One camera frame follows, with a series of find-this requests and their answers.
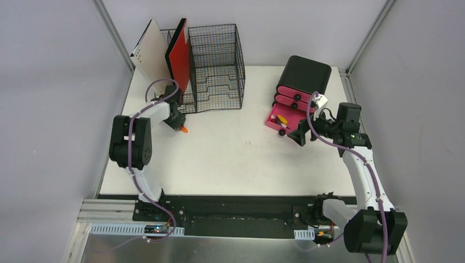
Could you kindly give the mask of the white A4 folder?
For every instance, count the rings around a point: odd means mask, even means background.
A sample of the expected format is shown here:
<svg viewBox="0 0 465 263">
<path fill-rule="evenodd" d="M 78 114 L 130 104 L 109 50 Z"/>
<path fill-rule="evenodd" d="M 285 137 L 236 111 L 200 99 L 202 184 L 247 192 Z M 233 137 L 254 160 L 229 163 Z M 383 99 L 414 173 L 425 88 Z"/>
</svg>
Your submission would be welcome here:
<svg viewBox="0 0 465 263">
<path fill-rule="evenodd" d="M 165 58 L 167 48 L 167 40 L 157 23 L 151 19 L 130 54 L 136 69 L 148 83 L 171 78 Z"/>
</svg>

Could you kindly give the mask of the yellow highlighter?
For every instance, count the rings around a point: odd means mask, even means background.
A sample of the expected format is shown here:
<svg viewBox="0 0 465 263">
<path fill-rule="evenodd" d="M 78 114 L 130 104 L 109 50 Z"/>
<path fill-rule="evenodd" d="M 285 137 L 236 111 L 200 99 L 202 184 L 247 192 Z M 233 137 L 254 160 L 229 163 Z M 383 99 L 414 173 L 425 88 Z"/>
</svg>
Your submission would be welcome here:
<svg viewBox="0 0 465 263">
<path fill-rule="evenodd" d="M 285 117 L 283 117 L 282 115 L 277 115 L 277 117 L 280 119 L 280 121 L 282 122 L 282 124 L 287 125 L 288 120 L 287 120 Z"/>
</svg>

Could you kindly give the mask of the red A4 folder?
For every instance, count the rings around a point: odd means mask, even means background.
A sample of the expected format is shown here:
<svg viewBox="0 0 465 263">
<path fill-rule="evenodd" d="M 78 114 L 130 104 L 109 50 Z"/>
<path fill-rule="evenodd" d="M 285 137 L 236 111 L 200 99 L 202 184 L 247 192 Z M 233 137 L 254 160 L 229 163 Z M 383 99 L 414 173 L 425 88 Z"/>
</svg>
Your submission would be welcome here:
<svg viewBox="0 0 465 263">
<path fill-rule="evenodd" d="M 187 18 L 182 18 L 172 35 L 165 54 L 171 78 L 184 94 L 190 80 L 190 42 Z"/>
</svg>

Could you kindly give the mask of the black pink drawer unit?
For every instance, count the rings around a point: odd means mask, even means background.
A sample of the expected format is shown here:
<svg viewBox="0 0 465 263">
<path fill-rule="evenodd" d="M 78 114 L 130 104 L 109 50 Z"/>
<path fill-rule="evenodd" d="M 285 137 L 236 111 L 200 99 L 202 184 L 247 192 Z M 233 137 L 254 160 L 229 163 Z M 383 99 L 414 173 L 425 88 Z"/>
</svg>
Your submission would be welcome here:
<svg viewBox="0 0 465 263">
<path fill-rule="evenodd" d="M 276 85 L 271 111 L 265 120 L 268 128 L 278 131 L 280 136 L 298 128 L 306 117 L 305 111 L 313 92 L 323 95 L 326 91 L 332 69 L 328 64 L 292 55 Z M 270 116 L 282 115 L 288 120 L 287 128 L 271 121 Z"/>
</svg>

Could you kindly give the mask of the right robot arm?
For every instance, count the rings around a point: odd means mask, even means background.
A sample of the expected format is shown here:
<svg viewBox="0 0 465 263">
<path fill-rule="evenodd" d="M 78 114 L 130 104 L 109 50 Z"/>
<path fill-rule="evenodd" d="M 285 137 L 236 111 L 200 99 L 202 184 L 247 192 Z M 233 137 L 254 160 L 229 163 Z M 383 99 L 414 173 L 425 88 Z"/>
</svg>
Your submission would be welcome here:
<svg viewBox="0 0 465 263">
<path fill-rule="evenodd" d="M 311 141 L 320 140 L 337 148 L 349 171 L 356 194 L 356 211 L 333 193 L 316 196 L 313 205 L 301 212 L 302 223 L 316 227 L 333 222 L 343 231 L 344 245 L 351 253 L 394 255 L 408 225 L 403 212 L 396 211 L 387 197 L 373 161 L 372 144 L 360 131 L 361 106 L 341 102 L 337 117 L 326 119 L 322 109 L 309 104 L 306 118 L 289 133 L 294 140 L 304 140 L 311 132 Z"/>
</svg>

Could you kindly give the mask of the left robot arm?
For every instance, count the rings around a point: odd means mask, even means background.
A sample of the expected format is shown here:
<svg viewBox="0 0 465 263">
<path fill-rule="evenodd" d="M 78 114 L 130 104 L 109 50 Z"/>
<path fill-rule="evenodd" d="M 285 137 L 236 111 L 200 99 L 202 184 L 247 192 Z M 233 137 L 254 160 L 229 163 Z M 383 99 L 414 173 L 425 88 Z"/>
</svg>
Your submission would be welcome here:
<svg viewBox="0 0 465 263">
<path fill-rule="evenodd" d="M 186 115 L 178 110 L 182 91 L 177 84 L 167 85 L 165 93 L 149 101 L 135 114 L 117 115 L 112 123 L 109 157 L 122 168 L 132 180 L 139 199 L 149 203 L 146 214 L 153 221 L 162 221 L 167 207 L 159 202 L 162 186 L 150 178 L 152 155 L 152 130 L 157 124 L 165 123 L 176 132 L 186 132 Z"/>
</svg>

